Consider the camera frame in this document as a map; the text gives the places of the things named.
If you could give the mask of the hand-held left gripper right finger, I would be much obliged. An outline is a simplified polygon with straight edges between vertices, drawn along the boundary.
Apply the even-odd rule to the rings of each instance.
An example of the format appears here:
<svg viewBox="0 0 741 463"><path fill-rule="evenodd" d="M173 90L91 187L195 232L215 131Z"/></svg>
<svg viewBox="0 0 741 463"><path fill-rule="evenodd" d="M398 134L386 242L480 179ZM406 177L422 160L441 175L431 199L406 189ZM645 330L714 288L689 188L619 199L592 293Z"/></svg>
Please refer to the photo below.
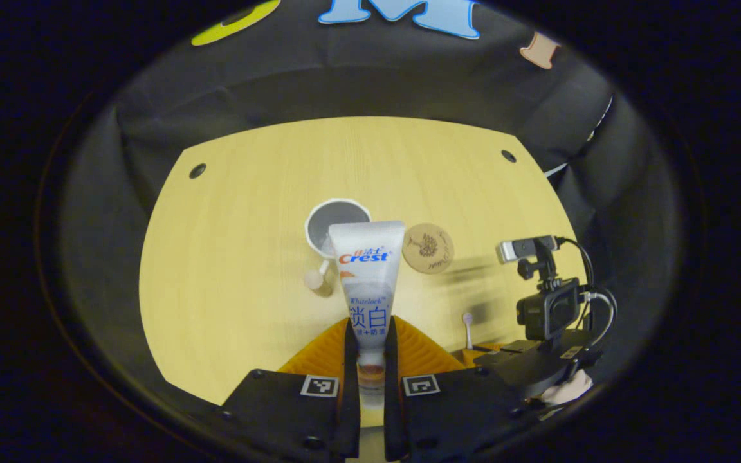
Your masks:
<svg viewBox="0 0 741 463"><path fill-rule="evenodd" d="M465 367L398 316L390 321L385 359L387 460L499 460L539 422L523 396L496 372Z"/></svg>

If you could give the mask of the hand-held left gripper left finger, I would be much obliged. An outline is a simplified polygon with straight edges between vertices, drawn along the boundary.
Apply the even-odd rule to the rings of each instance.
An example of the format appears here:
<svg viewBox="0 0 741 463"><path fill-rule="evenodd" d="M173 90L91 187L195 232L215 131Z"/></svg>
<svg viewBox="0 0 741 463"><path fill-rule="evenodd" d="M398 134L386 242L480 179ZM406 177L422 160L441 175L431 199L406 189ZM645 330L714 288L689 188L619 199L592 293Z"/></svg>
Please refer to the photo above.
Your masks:
<svg viewBox="0 0 741 463"><path fill-rule="evenodd" d="M276 371L248 372L220 412L259 460L358 457L358 340L347 320L318 334Z"/></svg>

